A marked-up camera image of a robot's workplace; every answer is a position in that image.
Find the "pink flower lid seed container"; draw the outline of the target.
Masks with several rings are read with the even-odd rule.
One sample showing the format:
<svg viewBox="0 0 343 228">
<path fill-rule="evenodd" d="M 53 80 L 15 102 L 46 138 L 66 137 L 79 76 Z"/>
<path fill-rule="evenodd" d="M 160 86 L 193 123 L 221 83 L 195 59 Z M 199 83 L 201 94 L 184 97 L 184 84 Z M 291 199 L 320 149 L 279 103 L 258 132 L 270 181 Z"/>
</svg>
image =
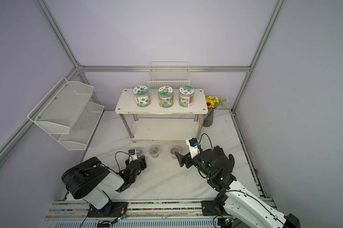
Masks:
<svg viewBox="0 0 343 228">
<path fill-rule="evenodd" d="M 194 101 L 195 89 L 192 86 L 184 85 L 179 89 L 179 105 L 182 107 L 191 107 Z"/>
</svg>

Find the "sunflower lid seed container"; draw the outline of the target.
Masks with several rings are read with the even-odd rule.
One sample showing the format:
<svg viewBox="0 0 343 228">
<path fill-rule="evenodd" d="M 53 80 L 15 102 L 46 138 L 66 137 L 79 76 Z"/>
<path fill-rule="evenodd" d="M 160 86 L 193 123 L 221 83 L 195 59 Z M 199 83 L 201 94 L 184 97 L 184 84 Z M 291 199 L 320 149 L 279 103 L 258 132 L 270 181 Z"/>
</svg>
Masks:
<svg viewBox="0 0 343 228">
<path fill-rule="evenodd" d="M 159 105 L 163 108 L 173 106 L 174 91 L 170 86 L 162 86 L 158 89 Z"/>
</svg>

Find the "strawberry lid seed container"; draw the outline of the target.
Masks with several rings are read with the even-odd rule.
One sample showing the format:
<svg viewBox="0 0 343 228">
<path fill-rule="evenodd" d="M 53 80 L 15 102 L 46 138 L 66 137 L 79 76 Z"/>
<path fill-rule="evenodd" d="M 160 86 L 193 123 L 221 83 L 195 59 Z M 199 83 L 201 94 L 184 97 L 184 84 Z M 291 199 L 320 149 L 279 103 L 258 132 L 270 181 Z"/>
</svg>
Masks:
<svg viewBox="0 0 343 228">
<path fill-rule="evenodd" d="M 148 107 L 151 103 L 149 88 L 142 85 L 137 86 L 133 89 L 135 101 L 139 107 Z"/>
</svg>

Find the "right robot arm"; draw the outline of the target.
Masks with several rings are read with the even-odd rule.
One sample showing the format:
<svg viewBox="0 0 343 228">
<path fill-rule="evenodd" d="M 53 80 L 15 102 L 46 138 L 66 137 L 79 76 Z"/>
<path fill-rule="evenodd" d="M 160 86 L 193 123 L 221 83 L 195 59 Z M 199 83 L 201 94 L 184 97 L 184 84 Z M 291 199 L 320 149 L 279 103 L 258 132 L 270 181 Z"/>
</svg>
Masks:
<svg viewBox="0 0 343 228">
<path fill-rule="evenodd" d="M 194 166 L 206 175 L 207 184 L 218 192 L 214 199 L 215 208 L 223 208 L 227 214 L 251 228 L 301 227 L 295 215 L 279 212 L 244 187 L 232 174 L 235 164 L 233 155 L 226 155 L 221 147 L 207 149 L 196 156 L 191 153 L 175 153 L 175 156 L 181 167 Z"/>
</svg>

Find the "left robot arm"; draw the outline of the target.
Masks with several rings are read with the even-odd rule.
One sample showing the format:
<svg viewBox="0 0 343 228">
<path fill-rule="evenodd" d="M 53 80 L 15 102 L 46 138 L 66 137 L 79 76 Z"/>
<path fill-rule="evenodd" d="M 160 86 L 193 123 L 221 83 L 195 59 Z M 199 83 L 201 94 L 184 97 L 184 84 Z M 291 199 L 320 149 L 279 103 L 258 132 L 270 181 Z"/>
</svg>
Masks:
<svg viewBox="0 0 343 228">
<path fill-rule="evenodd" d="M 125 191 L 147 168 L 144 155 L 130 155 L 125 163 L 125 169 L 115 172 L 92 157 L 65 171 L 61 180 L 74 199 L 84 200 L 100 211 L 111 211 L 114 203 L 106 191 Z"/>
</svg>

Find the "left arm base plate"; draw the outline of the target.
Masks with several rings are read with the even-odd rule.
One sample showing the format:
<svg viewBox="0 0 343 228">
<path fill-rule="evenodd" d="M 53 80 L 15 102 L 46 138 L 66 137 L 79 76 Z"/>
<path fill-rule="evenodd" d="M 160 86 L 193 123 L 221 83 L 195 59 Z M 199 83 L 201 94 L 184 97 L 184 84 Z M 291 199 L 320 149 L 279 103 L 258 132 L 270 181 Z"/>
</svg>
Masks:
<svg viewBox="0 0 343 228">
<path fill-rule="evenodd" d="M 88 218 L 118 218 L 126 214 L 128 202 L 108 203 L 102 209 L 96 209 L 93 205 L 90 206 L 88 211 Z"/>
</svg>

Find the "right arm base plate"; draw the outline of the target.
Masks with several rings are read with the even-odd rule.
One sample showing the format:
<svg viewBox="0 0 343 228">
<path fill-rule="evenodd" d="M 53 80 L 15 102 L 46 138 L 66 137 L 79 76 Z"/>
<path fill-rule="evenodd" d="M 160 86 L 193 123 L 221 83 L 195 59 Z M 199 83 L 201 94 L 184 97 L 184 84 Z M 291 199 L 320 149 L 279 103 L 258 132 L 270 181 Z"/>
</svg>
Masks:
<svg viewBox="0 0 343 228">
<path fill-rule="evenodd" d="M 223 205 L 222 203 L 218 203 L 212 200 L 203 200 L 201 201 L 201 204 L 203 216 L 237 216 L 237 207 L 234 202 L 226 201 Z"/>
</svg>

